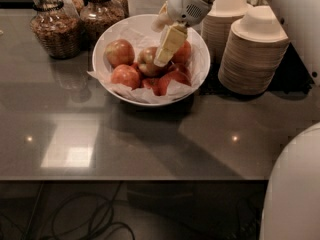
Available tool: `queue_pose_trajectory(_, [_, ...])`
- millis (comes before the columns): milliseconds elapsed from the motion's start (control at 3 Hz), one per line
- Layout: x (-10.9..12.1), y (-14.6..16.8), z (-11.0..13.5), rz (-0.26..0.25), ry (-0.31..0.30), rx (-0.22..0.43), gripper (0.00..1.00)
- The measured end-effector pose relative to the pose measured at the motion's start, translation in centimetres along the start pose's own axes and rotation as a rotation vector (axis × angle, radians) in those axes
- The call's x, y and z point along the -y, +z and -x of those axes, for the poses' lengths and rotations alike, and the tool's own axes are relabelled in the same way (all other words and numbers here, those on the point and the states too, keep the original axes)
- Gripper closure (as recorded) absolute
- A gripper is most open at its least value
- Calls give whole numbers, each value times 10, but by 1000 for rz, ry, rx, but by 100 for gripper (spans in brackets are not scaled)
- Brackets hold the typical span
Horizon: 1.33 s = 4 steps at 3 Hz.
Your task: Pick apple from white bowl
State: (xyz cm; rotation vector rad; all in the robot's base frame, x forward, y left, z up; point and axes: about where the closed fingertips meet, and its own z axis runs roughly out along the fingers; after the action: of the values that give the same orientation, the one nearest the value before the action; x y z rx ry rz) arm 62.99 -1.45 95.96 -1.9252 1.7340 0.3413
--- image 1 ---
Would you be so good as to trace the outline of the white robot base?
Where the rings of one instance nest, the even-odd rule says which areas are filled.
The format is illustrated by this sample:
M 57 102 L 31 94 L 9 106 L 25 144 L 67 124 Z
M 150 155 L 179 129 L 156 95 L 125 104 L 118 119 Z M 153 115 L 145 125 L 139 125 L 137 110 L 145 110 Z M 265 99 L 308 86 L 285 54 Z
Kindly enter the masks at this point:
M 320 123 L 293 138 L 279 155 L 259 240 L 320 240 Z

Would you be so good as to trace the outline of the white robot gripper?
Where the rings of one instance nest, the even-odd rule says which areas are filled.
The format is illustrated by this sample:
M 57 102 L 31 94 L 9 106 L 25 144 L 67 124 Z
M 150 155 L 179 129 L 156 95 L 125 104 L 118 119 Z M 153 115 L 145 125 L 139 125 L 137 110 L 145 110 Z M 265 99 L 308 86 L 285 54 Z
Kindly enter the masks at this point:
M 172 59 L 187 39 L 186 26 L 199 24 L 212 4 L 213 0 L 166 0 L 151 24 L 154 32 L 162 32 L 154 58 L 156 66 L 164 67 Z

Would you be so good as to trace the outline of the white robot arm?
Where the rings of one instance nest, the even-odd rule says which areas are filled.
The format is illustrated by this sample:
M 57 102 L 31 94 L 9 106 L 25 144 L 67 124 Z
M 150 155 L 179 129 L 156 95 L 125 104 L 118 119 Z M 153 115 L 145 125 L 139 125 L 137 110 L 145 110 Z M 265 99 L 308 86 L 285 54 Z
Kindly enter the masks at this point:
M 162 34 L 155 64 L 163 66 L 187 39 L 187 29 L 199 24 L 214 0 L 166 0 L 152 23 Z M 284 26 L 309 75 L 320 85 L 320 0 L 267 0 Z

